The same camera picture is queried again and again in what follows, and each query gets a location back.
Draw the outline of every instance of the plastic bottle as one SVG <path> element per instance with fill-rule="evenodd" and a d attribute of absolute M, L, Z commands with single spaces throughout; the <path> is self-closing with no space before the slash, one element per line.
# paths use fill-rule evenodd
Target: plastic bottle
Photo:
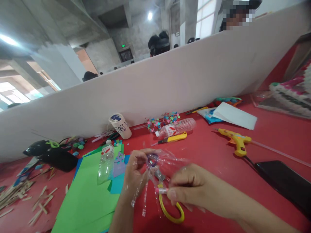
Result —
<path fill-rule="evenodd" d="M 160 131 L 156 131 L 155 134 L 160 138 L 168 138 L 183 132 L 189 132 L 195 128 L 196 125 L 197 123 L 193 118 L 187 118 L 181 121 L 175 121 L 169 125 L 165 125 L 160 129 Z"/>
<path fill-rule="evenodd" d="M 111 140 L 106 141 L 106 146 L 101 150 L 98 168 L 98 184 L 102 184 L 113 178 L 114 152 Z"/>

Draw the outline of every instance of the ceiling light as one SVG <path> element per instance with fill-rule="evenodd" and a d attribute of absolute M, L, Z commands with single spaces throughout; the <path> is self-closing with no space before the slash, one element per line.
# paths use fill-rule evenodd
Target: ceiling light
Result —
<path fill-rule="evenodd" d="M 10 45 L 19 46 L 19 44 L 15 40 L 13 40 L 12 38 L 9 38 L 5 35 L 0 34 L 0 39 L 3 40 L 4 42 L 10 44 Z"/>
<path fill-rule="evenodd" d="M 152 19 L 152 13 L 149 12 L 149 14 L 148 14 L 148 20 L 151 20 L 151 19 Z"/>

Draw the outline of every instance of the smartphone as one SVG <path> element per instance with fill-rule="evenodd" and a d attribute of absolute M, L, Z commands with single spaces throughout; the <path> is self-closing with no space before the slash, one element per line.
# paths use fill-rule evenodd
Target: smartphone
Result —
<path fill-rule="evenodd" d="M 311 221 L 311 183 L 281 161 L 254 165 L 259 175 Z"/>

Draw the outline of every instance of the paper cup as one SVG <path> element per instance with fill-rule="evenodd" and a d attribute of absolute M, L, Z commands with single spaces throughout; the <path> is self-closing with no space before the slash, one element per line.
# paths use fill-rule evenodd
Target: paper cup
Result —
<path fill-rule="evenodd" d="M 125 118 L 122 114 L 117 113 L 109 118 L 109 122 L 116 129 L 116 131 L 121 135 L 123 139 L 128 139 L 132 136 L 132 132 L 129 125 L 126 123 Z"/>

